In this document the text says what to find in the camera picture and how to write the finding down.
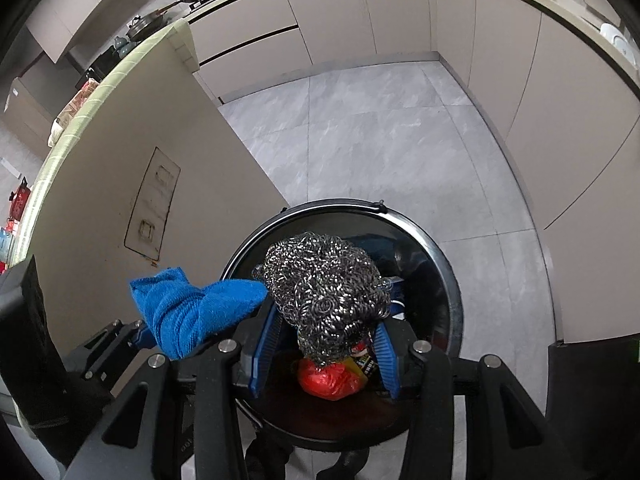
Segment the blue cloth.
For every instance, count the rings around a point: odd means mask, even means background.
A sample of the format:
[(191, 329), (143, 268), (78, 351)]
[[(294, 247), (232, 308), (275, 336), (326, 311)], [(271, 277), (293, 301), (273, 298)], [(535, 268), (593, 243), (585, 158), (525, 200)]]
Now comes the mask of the blue cloth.
[(207, 338), (238, 325), (267, 297), (253, 280), (223, 280), (204, 287), (180, 268), (129, 283), (130, 294), (156, 344), (173, 360), (191, 354)]

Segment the red plastic bag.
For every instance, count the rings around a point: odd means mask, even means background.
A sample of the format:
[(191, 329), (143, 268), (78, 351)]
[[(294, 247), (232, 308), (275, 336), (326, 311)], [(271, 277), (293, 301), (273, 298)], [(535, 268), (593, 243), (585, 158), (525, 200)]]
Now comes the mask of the red plastic bag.
[(298, 363), (297, 379), (306, 393), (328, 401), (351, 396), (368, 382), (367, 376), (352, 358), (324, 367), (302, 359)]

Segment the yellow spray can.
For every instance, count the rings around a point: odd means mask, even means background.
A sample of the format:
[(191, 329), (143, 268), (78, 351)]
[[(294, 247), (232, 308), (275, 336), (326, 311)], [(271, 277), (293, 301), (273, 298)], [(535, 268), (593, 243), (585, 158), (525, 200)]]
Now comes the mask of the yellow spray can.
[(350, 357), (367, 378), (370, 378), (378, 371), (378, 362), (376, 362), (375, 355), (370, 349), (369, 339), (363, 339), (356, 346), (353, 346), (352, 350), (350, 350)]

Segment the snack wrapper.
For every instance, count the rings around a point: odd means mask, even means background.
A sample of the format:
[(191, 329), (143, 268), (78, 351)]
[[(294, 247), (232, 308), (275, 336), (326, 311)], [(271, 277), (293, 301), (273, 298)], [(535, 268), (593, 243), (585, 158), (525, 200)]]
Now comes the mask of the snack wrapper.
[(58, 116), (54, 118), (47, 140), (49, 148), (53, 148), (55, 144), (58, 143), (58, 140), (60, 140), (60, 137), (62, 136), (64, 130), (76, 116), (78, 110), (81, 109), (81, 107), (93, 94), (93, 91), (98, 88), (98, 85), (99, 83), (95, 79), (89, 78), (72, 97), (70, 102), (68, 102), (58, 113)]

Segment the black trash bucket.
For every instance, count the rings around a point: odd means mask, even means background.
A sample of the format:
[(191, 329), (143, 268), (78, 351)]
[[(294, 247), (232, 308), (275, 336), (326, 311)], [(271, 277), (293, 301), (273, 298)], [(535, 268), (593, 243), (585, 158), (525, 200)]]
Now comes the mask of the black trash bucket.
[(238, 329), (241, 412), (301, 448), (346, 451), (402, 434), (409, 349), (460, 352), (458, 282), (434, 240), (382, 203), (315, 200), (280, 212), (235, 251), (225, 278), (256, 278), (265, 307)]

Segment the white blue tub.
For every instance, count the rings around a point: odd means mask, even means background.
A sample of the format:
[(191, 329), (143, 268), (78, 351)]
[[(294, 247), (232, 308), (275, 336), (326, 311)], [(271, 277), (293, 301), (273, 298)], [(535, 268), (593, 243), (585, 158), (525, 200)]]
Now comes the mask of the white blue tub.
[(2, 264), (7, 264), (10, 258), (14, 240), (13, 228), (14, 221), (8, 219), (0, 229), (0, 261)]

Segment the refrigerator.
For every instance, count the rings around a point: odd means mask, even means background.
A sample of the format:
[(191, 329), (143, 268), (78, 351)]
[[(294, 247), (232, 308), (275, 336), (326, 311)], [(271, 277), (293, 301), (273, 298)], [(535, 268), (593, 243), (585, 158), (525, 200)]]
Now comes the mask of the refrigerator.
[(36, 157), (46, 159), (48, 139), (58, 113), (76, 93), (76, 68), (66, 60), (53, 63), (44, 54), (3, 81), (1, 121)]

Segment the black microwave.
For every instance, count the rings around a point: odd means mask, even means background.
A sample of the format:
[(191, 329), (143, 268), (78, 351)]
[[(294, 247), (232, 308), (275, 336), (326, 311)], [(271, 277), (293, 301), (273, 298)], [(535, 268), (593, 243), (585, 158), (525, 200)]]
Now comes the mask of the black microwave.
[(80, 77), (75, 84), (75, 89), (79, 90), (89, 79), (101, 82), (120, 62), (117, 50), (111, 46), (102, 52), (88, 68), (80, 73)]

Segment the teal ceramic jar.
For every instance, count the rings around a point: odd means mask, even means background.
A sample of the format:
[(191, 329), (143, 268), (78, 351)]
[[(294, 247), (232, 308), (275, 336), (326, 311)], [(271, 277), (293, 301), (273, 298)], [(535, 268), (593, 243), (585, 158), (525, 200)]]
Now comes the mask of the teal ceramic jar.
[(121, 60), (126, 58), (126, 56), (134, 50), (136, 45), (135, 42), (131, 42), (125, 37), (116, 36), (114, 39), (114, 49)]

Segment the covered black wok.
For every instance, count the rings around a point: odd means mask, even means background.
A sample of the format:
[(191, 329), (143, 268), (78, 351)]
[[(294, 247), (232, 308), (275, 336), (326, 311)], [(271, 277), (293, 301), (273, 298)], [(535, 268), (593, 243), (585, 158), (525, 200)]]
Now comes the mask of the covered black wok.
[(163, 28), (165, 18), (163, 12), (151, 12), (145, 16), (136, 16), (128, 25), (127, 37), (131, 42), (140, 42), (149, 38), (154, 32)]

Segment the white plate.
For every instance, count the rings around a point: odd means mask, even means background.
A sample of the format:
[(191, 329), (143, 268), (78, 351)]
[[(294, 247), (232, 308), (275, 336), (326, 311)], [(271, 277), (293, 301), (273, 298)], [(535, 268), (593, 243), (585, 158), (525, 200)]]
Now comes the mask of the white plate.
[(634, 48), (631, 47), (631, 43), (624, 36), (624, 34), (614, 25), (610, 23), (603, 23), (600, 26), (600, 35), (608, 41), (612, 46), (620, 52), (624, 58), (632, 65), (634, 68), (638, 67), (638, 61), (636, 55), (634, 54)]

